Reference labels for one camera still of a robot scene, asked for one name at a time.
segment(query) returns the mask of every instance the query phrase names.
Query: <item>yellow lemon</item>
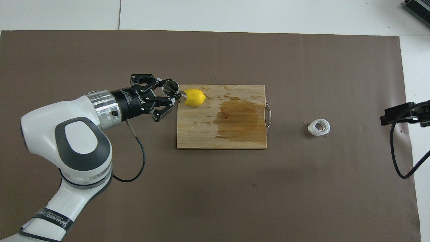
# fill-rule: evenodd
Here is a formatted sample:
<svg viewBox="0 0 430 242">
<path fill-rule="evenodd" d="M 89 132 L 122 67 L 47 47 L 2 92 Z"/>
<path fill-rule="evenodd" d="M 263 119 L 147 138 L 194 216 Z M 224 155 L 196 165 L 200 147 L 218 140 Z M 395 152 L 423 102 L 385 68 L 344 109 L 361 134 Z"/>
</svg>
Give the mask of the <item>yellow lemon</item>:
<svg viewBox="0 0 430 242">
<path fill-rule="evenodd" d="M 184 104 L 190 107 L 200 106 L 206 99 L 206 96 L 199 89 L 187 89 L 184 92 L 187 95 L 187 100 Z"/>
</svg>

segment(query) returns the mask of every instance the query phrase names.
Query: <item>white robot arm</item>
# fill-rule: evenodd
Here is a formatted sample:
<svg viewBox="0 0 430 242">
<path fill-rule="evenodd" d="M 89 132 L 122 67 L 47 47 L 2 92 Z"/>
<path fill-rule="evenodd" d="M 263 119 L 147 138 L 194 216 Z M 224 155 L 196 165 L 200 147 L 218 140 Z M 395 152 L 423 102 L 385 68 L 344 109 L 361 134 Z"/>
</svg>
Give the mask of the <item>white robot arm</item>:
<svg viewBox="0 0 430 242">
<path fill-rule="evenodd" d="M 62 180 L 48 205 L 1 242 L 61 241 L 85 205 L 111 182 L 112 146 L 102 130 L 145 113 L 158 122 L 181 97 L 179 85 L 171 79 L 134 74 L 130 83 L 131 87 L 113 92 L 96 91 L 54 103 L 21 118 L 28 150 L 57 166 Z M 155 96 L 158 87 L 167 97 Z"/>
</svg>

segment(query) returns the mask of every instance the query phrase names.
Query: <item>wooden cutting board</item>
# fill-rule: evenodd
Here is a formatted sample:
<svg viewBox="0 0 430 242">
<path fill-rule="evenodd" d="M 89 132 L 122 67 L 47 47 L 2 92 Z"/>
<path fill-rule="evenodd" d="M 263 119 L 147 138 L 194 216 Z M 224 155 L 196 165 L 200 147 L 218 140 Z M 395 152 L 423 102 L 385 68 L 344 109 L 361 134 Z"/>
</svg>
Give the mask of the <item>wooden cutting board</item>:
<svg viewBox="0 0 430 242">
<path fill-rule="evenodd" d="M 178 104 L 178 149 L 267 148 L 264 85 L 181 85 L 203 91 L 198 107 Z"/>
</svg>

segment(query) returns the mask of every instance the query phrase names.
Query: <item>white table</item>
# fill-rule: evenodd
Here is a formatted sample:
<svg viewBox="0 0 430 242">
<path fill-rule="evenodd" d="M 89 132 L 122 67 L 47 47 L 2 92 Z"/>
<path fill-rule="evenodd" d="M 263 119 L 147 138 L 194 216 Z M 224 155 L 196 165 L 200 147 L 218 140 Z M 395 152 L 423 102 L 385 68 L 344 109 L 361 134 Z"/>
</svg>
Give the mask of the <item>white table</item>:
<svg viewBox="0 0 430 242">
<path fill-rule="evenodd" d="M 430 99 L 430 28 L 401 0 L 0 0 L 0 30 L 156 29 L 398 35 L 406 99 Z M 410 125 L 414 161 L 430 128 Z M 423 242 L 430 242 L 430 161 L 415 173 Z"/>
</svg>

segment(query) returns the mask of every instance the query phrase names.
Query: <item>cable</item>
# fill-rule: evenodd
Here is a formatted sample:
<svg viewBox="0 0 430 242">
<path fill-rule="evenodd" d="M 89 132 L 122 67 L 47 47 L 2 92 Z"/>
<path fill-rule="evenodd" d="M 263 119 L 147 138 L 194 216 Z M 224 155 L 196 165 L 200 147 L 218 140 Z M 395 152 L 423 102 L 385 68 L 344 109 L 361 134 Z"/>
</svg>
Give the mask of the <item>cable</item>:
<svg viewBox="0 0 430 242">
<path fill-rule="evenodd" d="M 391 157 L 393 158 L 393 164 L 394 164 L 394 168 L 396 169 L 397 175 L 399 175 L 399 177 L 403 178 L 403 179 L 407 179 L 409 178 L 417 169 L 418 167 L 420 167 L 420 165 L 430 156 L 430 150 L 427 151 L 427 153 L 421 157 L 421 159 L 417 162 L 417 164 L 406 174 L 403 175 L 400 171 L 399 171 L 399 167 L 397 166 L 397 162 L 396 162 L 396 155 L 394 154 L 394 141 L 393 141 L 393 136 L 394 136 L 394 127 L 397 124 L 397 122 L 399 122 L 399 120 L 401 119 L 401 117 L 403 115 L 405 115 L 409 110 L 417 108 L 417 107 L 421 107 L 424 105 L 429 105 L 430 104 L 430 100 L 429 101 L 425 101 L 425 102 L 420 102 L 417 104 L 414 104 L 410 107 L 408 107 L 407 109 L 401 111 L 397 117 L 394 119 L 393 123 L 391 124 L 391 130 L 390 130 L 390 148 L 391 148 Z"/>
<path fill-rule="evenodd" d="M 121 178 L 119 178 L 119 177 L 115 176 L 115 174 L 112 174 L 112 176 L 113 176 L 115 179 L 117 179 L 118 181 L 120 181 L 120 182 L 132 182 L 132 181 L 136 180 L 136 179 L 140 176 L 140 174 L 142 174 L 142 172 L 143 172 L 143 168 L 145 167 L 145 149 L 143 148 L 143 144 L 142 144 L 142 142 L 140 142 L 140 139 L 137 137 L 137 135 L 136 135 L 136 133 L 134 132 L 134 130 L 133 130 L 133 128 L 132 128 L 132 126 L 130 125 L 130 123 L 129 123 L 129 120 L 128 120 L 128 119 L 126 119 L 126 123 L 127 123 L 127 126 L 128 126 L 128 127 L 129 127 L 129 129 L 130 129 L 130 132 L 133 134 L 134 138 L 137 140 L 137 142 L 138 142 L 138 143 L 139 143 L 139 145 L 140 145 L 140 148 L 142 149 L 142 156 L 143 156 L 143 159 L 142 159 L 142 167 L 140 168 L 139 173 L 138 173 L 135 177 L 133 177 L 132 179 L 130 179 L 130 180 L 124 180 L 124 179 L 121 179 Z"/>
</svg>

